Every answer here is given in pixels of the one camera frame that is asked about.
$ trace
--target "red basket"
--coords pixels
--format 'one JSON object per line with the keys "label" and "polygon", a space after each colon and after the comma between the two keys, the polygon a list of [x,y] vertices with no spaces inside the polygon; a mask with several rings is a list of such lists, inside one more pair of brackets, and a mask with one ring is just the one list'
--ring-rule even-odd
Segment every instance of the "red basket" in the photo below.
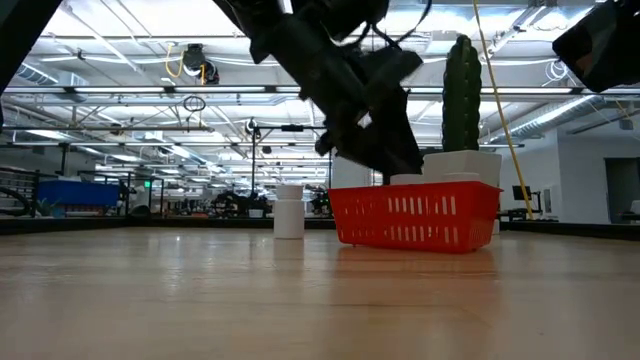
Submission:
{"label": "red basket", "polygon": [[468,253],[488,245],[501,190],[481,182],[331,189],[342,243]]}

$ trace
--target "ceiling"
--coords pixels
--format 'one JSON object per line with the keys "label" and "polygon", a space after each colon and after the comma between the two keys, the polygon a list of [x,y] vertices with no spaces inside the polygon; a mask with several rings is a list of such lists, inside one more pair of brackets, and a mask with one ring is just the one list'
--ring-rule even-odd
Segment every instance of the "ceiling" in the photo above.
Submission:
{"label": "ceiling", "polygon": [[[554,62],[551,42],[582,18],[594,3],[593,0],[560,0],[560,6],[545,10],[544,16],[531,21],[526,31],[512,34],[509,30],[527,11],[528,1],[480,1],[483,31],[489,45],[494,45],[496,49],[491,60],[497,85],[529,89],[580,86],[566,67]],[[444,60],[457,34],[467,34],[477,49],[482,48],[470,4],[467,0],[438,1],[426,20],[418,26],[414,36],[403,43],[406,49],[416,51],[424,59],[424,65],[405,79],[407,87],[442,85]],[[292,78],[273,59],[269,58],[261,65],[253,64],[249,57],[249,40],[211,0],[71,0],[64,6],[65,10],[58,10],[25,59],[25,65],[56,79],[58,85],[68,85],[63,82],[68,81],[70,74],[83,79],[76,78],[76,85],[198,85],[195,77],[184,71],[174,77],[168,73],[167,67],[174,74],[179,72],[180,52],[187,44],[201,43],[206,56],[219,70],[220,86],[295,86]],[[420,0],[392,1],[387,17],[379,27],[392,37],[401,35],[417,22],[423,8]],[[384,43],[379,38],[369,36],[363,46],[379,48]],[[483,83],[485,87],[490,86],[486,66]],[[34,83],[16,76],[11,86],[34,86]],[[157,127],[159,132],[153,133],[153,139],[156,140],[242,143],[250,139],[244,127],[251,118],[261,126],[321,126],[324,120],[320,110],[309,102],[297,99],[294,94],[241,94],[233,91],[201,94],[199,96],[207,100],[208,106],[202,112],[195,113],[184,108],[187,95],[162,92],[119,95],[114,90],[111,94],[85,95],[84,102],[74,104],[51,94],[15,94],[9,91],[3,98],[3,110],[9,119],[8,124],[14,126],[60,127],[73,124],[74,127],[95,128],[122,124],[146,129],[138,133],[126,132],[124,135],[90,130],[67,132],[68,136],[84,142],[141,141],[145,133],[152,132],[149,128]],[[495,102],[488,97],[484,100],[480,107],[483,136],[501,126]],[[129,105],[117,104],[122,101]],[[512,120],[549,101],[559,100],[527,97],[524,93],[520,98],[506,99],[502,105],[506,118]],[[419,142],[439,143],[442,103],[438,97],[412,97],[407,114]],[[312,146],[300,145],[312,143],[318,135],[313,131],[274,131],[264,140],[264,144],[285,142],[298,145],[274,146],[272,154],[259,152],[259,157],[318,158]],[[33,133],[20,133],[17,136],[22,141],[47,140]],[[113,153],[113,149],[106,147],[93,146],[91,149],[103,154]],[[217,145],[187,150],[210,164],[227,166],[229,172],[232,172],[233,166],[246,166],[243,157],[251,151],[250,147],[232,149]],[[135,147],[118,151],[130,155],[137,153],[151,163],[165,165],[176,155],[159,154],[156,148]],[[114,158],[109,161],[123,162]],[[177,161],[175,164],[189,164],[191,161]],[[307,166],[326,170],[326,164],[321,162],[309,162]],[[299,171],[292,168],[290,173]],[[298,178],[283,175],[279,179],[287,181]]]}

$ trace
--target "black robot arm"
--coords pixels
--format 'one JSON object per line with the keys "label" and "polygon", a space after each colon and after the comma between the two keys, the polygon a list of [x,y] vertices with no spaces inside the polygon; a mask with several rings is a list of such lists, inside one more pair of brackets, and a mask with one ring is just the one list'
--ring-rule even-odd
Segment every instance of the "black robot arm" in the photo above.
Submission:
{"label": "black robot arm", "polygon": [[[359,42],[339,46],[363,23],[378,23],[388,0],[292,0],[293,14],[277,0],[213,0],[251,39],[255,63],[273,56],[326,116],[316,143],[387,175],[420,173],[422,159],[406,115],[400,81],[422,65],[397,44],[363,53]],[[358,125],[369,114],[371,124]]]}

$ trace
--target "wooden floor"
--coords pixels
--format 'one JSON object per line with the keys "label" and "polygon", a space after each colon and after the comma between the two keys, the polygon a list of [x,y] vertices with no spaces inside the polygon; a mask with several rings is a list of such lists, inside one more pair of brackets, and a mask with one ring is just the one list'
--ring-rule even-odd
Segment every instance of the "wooden floor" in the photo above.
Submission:
{"label": "wooden floor", "polygon": [[450,256],[334,231],[0,237],[0,359],[640,359],[640,244]]}

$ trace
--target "cactus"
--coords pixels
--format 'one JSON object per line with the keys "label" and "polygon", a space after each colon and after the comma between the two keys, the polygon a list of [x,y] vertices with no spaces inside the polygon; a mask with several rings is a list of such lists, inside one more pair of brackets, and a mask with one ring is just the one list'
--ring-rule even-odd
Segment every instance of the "cactus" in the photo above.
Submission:
{"label": "cactus", "polygon": [[479,150],[482,66],[471,40],[460,35],[447,56],[442,93],[444,151]]}

